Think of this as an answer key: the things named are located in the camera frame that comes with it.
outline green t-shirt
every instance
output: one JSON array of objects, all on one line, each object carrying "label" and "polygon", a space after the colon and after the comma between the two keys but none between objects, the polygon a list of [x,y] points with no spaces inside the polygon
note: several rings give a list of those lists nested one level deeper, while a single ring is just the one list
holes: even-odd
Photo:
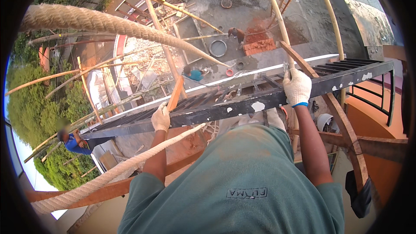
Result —
[{"label": "green t-shirt", "polygon": [[293,157],[283,130],[230,130],[166,188],[137,175],[118,233],[344,233],[341,185],[315,187]]}]

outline wooden board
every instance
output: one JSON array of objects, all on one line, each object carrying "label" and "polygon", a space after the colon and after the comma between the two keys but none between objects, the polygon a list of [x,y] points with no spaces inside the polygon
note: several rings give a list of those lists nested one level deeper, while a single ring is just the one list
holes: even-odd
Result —
[{"label": "wooden board", "polygon": [[171,96],[171,98],[169,100],[169,103],[168,103],[169,112],[176,108],[176,105],[178,104],[180,92],[184,88],[183,85],[184,85],[184,77],[179,76],[178,80],[176,81],[174,91],[172,92],[172,96]]},{"label": "wooden board", "polygon": [[[182,169],[186,165],[195,162],[203,153],[203,150],[190,155],[180,161],[168,164],[166,166],[166,175],[172,174],[179,169]],[[87,206],[91,204],[95,204],[98,202],[104,202],[106,200],[113,199],[115,197],[125,195],[129,192],[130,189],[130,182],[134,177],[130,177],[118,182],[113,182],[104,185],[101,189],[96,192],[93,192],[88,197],[74,203],[73,205],[69,206],[67,209],[78,208],[82,206]],[[68,191],[60,191],[60,192],[40,192],[40,191],[25,191],[26,197],[29,202],[37,202],[44,199],[49,199],[61,194],[64,194]]]},{"label": "wooden board", "polygon": [[[299,134],[299,129],[288,129],[290,134]],[[341,134],[319,132],[320,137],[324,143],[337,145],[343,148],[348,148],[347,143]],[[407,139],[395,138],[372,138],[357,136],[358,143],[360,143],[363,154],[372,155],[378,158],[403,163],[407,151]]]},{"label": "wooden board", "polygon": [[[292,57],[300,68],[305,72],[306,75],[318,78],[319,75],[316,74],[314,69],[298,54],[293,50],[288,44],[283,41],[280,41],[282,48]],[[358,193],[362,190],[365,183],[368,179],[367,166],[365,163],[364,155],[361,150],[361,146],[358,142],[357,136],[354,132],[354,129],[351,126],[350,121],[348,120],[344,110],[342,110],[340,104],[334,97],[332,93],[327,93],[322,95],[325,100],[326,105],[328,106],[331,114],[334,116],[335,122],[338,124],[338,127],[341,130],[344,141],[348,148],[348,154],[351,159],[352,167],[354,169],[355,180],[357,184]]]}]

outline black metal frame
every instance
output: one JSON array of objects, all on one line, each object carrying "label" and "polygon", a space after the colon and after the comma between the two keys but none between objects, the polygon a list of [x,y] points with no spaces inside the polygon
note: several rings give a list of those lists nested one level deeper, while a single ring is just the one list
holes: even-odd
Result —
[{"label": "black metal frame", "polygon": [[[352,91],[351,92],[347,92],[348,95],[350,95],[350,96],[352,96],[354,98],[357,98],[357,99],[359,99],[359,100],[367,103],[368,105],[376,108],[377,110],[381,111],[383,114],[387,115],[387,126],[388,127],[392,125],[392,117],[393,117],[393,110],[394,110],[394,98],[395,98],[395,89],[396,89],[396,84],[395,84],[395,80],[394,80],[394,69],[391,70],[391,71],[389,71],[389,73],[390,73],[391,89],[393,89],[393,90],[390,91],[390,108],[388,109],[388,111],[385,110],[385,109],[383,109],[383,105],[384,105],[384,89],[385,89],[385,87],[384,87],[384,74],[382,74],[382,93],[381,94],[378,94],[377,92],[371,91],[369,89],[363,88],[363,87],[358,86],[358,85],[353,85],[352,86]],[[377,97],[382,98],[382,104],[381,104],[381,106],[378,106],[377,104],[372,103],[371,101],[368,101],[365,98],[360,97],[360,96],[354,94],[354,88],[358,88],[360,90],[367,91],[367,92],[369,92],[371,94],[374,94]]]},{"label": "black metal frame", "polygon": [[[348,65],[354,66],[354,68],[344,70],[347,62],[349,63]],[[337,90],[340,89],[340,85],[342,85],[341,88],[346,88],[394,70],[393,61],[379,62],[375,60],[346,59],[345,61],[327,64],[314,67],[322,77],[312,79],[311,98],[332,92],[334,86]],[[253,113],[255,110],[252,105],[256,102],[263,104],[263,109],[286,105],[287,98],[283,91],[283,86],[278,84],[275,79],[265,75],[262,76],[262,80],[265,81],[263,84],[259,84],[256,81],[256,85],[269,89],[236,96],[231,101],[224,100],[224,97],[231,91],[229,88],[222,89],[222,94],[216,101],[214,100],[219,92],[218,90],[180,101],[170,114],[171,128]],[[102,138],[152,132],[154,129],[150,118],[156,109],[157,107],[119,118],[104,125],[98,125],[95,132],[85,133],[83,136],[85,138]]]}]

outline hand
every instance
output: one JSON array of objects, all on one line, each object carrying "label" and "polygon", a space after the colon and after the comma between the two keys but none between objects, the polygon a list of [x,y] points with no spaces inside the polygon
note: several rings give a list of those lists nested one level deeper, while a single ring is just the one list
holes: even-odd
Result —
[{"label": "hand", "polygon": [[171,125],[171,118],[169,117],[169,111],[166,107],[167,104],[167,102],[163,102],[156,112],[153,113],[152,125],[155,131],[164,130],[165,132],[168,132],[169,126]]},{"label": "hand", "polygon": [[[289,72],[292,75],[292,79],[289,79]],[[294,68],[286,71],[283,79],[283,88],[292,107],[300,103],[305,103],[305,106],[307,106],[311,95],[312,81],[306,74]]]}]

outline thick rope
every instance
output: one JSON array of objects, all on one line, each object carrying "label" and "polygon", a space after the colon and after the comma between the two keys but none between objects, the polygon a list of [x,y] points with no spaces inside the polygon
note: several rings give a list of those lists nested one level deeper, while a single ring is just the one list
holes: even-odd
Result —
[{"label": "thick rope", "polygon": [[156,29],[148,28],[121,17],[75,6],[31,5],[26,11],[20,31],[35,29],[84,29],[97,32],[123,34],[177,47],[210,60],[218,65],[228,66],[204,53],[190,43]]},{"label": "thick rope", "polygon": [[156,145],[155,147],[116,165],[115,167],[108,170],[104,174],[101,174],[97,178],[81,185],[80,187],[74,190],[71,190],[64,194],[61,194],[59,196],[55,196],[46,200],[32,202],[32,206],[40,214],[47,214],[56,210],[66,209],[70,205],[78,202],[79,200],[84,199],[91,193],[102,188],[104,185],[109,183],[111,180],[113,180],[117,176],[121,175],[126,170],[131,169],[131,168],[137,169],[138,164],[140,162],[151,158],[152,156],[156,155],[157,153],[167,148],[168,146],[180,141],[181,139],[183,139],[184,137],[192,133],[195,133],[202,127],[205,127],[205,123],[202,123],[188,131],[185,131],[182,134],[175,136],[174,138],[170,138]]}]

